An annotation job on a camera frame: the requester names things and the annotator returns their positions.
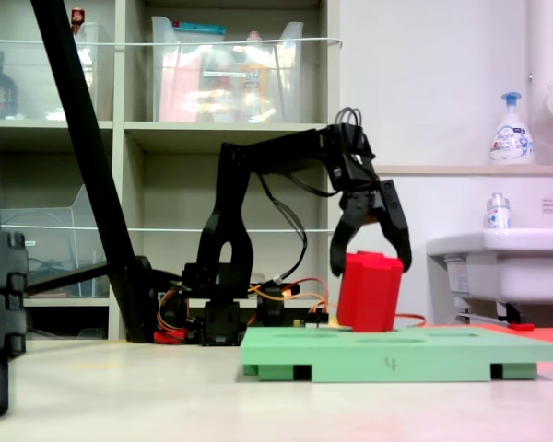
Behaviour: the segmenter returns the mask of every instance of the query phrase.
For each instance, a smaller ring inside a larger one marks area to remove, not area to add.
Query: black pole
[[[134,257],[63,0],[32,0],[107,261]]]
[[[158,301],[131,246],[63,0],[31,0],[129,340],[153,342]]]

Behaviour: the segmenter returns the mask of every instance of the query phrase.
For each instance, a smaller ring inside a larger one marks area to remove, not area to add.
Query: storage box
[[[300,41],[184,45],[166,18],[152,25],[154,43],[168,43],[154,46],[154,121],[300,122]]]
[[[76,37],[80,63],[99,120],[112,119],[114,48],[94,43],[109,40],[98,23],[85,23]],[[42,44],[0,42],[0,58],[0,119],[65,121]]]
[[[29,282],[105,261],[86,188],[71,207],[0,210],[3,230],[25,236],[29,253]],[[106,278],[56,289],[49,297],[107,297]]]

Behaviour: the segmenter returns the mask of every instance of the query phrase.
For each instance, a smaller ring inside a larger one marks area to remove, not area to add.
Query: red mat
[[[537,339],[538,341],[545,341],[553,343],[553,328],[534,329],[532,331],[516,331],[507,327],[494,324],[475,324],[475,325],[439,325],[433,327],[481,327],[484,329],[493,330],[495,332],[515,334],[517,336],[523,336],[524,338]]]

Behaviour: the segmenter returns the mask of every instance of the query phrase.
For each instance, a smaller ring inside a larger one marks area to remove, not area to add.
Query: blue lid
[[[172,28],[181,32],[225,35],[225,26],[221,25],[206,25],[203,23],[189,23],[187,21],[173,21]]]
[[[504,94],[501,96],[501,99],[506,101],[506,105],[508,107],[510,106],[516,106],[516,101],[521,99],[523,96],[520,95],[518,92],[508,92],[507,94]]]

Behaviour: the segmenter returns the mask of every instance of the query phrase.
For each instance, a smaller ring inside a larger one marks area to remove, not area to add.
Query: black stand
[[[151,270],[145,258],[134,255],[63,0],[31,3],[107,262],[27,287],[24,238],[0,232],[0,414],[8,408],[7,363],[25,352],[23,293],[38,293],[106,274],[119,303],[127,338],[135,343],[151,343],[157,325],[156,290],[167,290],[174,279],[168,273]]]

